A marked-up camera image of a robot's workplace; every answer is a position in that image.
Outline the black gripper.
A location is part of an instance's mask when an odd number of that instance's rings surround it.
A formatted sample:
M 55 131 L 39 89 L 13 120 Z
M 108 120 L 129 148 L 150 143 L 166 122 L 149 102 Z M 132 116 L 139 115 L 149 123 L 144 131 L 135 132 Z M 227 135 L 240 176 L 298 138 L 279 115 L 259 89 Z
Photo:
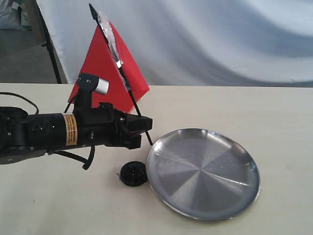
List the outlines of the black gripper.
M 107 147 L 141 147 L 141 133 L 152 129 L 153 119 L 126 114 L 109 103 L 92 108 L 90 105 L 75 104 L 73 114 L 77 123 L 77 143 L 74 147 L 105 145 Z M 140 133 L 127 137 L 127 129 Z

